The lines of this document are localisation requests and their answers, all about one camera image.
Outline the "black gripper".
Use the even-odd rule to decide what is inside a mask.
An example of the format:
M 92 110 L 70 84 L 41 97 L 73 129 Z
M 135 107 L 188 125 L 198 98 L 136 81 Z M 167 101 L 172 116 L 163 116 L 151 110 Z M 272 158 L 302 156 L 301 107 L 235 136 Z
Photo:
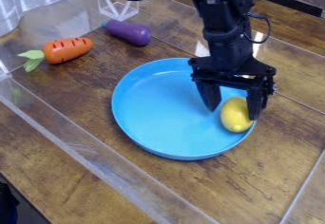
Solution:
M 248 119 L 255 121 L 272 94 L 275 68 L 254 58 L 251 29 L 238 26 L 228 31 L 203 29 L 210 55 L 191 58 L 191 79 L 204 106 L 214 111 L 220 103 L 220 86 L 247 90 Z

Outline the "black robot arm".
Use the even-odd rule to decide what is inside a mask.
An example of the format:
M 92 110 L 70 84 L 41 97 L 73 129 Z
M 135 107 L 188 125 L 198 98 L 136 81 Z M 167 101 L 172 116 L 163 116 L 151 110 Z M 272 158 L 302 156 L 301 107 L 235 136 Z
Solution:
M 255 120 L 274 92 L 275 68 L 252 56 L 250 11 L 252 0 L 192 0 L 203 21 L 203 38 L 210 55 L 188 60 L 191 79 L 203 103 L 214 110 L 223 86 L 246 91 L 248 119 Z

